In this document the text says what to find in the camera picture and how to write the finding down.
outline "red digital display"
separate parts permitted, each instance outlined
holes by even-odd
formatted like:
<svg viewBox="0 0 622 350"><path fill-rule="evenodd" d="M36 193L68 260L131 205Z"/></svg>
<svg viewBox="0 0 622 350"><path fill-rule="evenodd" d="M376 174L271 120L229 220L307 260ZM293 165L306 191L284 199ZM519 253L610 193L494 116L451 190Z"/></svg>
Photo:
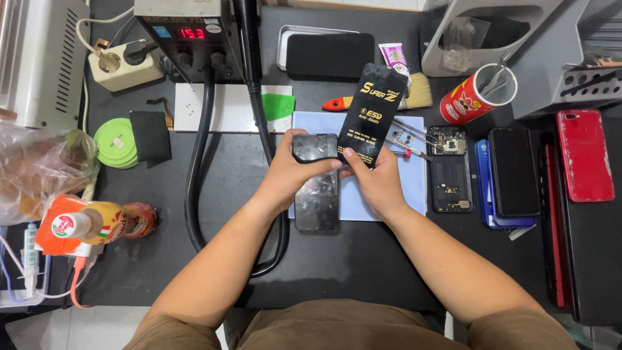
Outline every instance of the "red digital display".
<svg viewBox="0 0 622 350"><path fill-rule="evenodd" d="M195 39L195 40L203 40L205 39L205 35L203 34L203 29L191 29L191 28L182 28L177 31L177 35L180 39Z"/></svg>

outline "screen protector package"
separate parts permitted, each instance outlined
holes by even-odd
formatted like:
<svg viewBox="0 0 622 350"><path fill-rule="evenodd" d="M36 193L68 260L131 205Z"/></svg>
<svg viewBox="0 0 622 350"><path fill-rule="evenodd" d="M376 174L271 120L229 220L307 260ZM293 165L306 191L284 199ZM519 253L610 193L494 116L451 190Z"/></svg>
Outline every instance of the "screen protector package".
<svg viewBox="0 0 622 350"><path fill-rule="evenodd" d="M343 150L350 147L369 168L375 166L407 84L387 65L365 65L337 141L340 161L346 163Z"/></svg>

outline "adhesive tube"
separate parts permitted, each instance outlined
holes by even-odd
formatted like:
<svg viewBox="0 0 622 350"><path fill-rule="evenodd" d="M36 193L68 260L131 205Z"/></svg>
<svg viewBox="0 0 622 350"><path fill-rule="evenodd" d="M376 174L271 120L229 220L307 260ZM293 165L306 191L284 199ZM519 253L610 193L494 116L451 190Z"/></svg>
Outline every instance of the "adhesive tube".
<svg viewBox="0 0 622 350"><path fill-rule="evenodd" d="M392 67L397 73L404 74L408 78L408 88L412 85L411 74L408 72L408 65L402 50L402 43L379 44L378 47L383 53L384 62Z"/></svg>

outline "pringles can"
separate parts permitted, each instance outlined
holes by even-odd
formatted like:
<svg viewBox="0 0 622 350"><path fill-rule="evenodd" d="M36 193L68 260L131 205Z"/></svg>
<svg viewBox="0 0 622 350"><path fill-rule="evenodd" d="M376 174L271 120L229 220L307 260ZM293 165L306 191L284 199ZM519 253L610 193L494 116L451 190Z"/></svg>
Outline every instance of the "pringles can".
<svg viewBox="0 0 622 350"><path fill-rule="evenodd" d="M483 98L477 90L496 64L487 64L478 69L440 101L440 114L448 123L464 125L469 121L488 113L491 110L512 102L516 96L518 85L516 77L509 68L505 68L499 79L508 79L505 85L490 91Z"/></svg>

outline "orange cable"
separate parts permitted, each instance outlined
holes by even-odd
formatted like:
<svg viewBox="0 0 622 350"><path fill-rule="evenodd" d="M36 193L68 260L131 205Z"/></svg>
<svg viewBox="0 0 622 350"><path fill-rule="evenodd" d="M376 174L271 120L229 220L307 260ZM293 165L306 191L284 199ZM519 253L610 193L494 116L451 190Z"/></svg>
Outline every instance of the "orange cable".
<svg viewBox="0 0 622 350"><path fill-rule="evenodd" d="M75 268L75 272L73 273L73 282L72 282L72 302L75 306L79 308L92 308L93 306L82 306L78 302L78 298L76 298L76 285L78 284L78 277L80 276L80 271L86 266L86 258L85 257L77 257L76 261L73 263L73 267Z"/></svg>

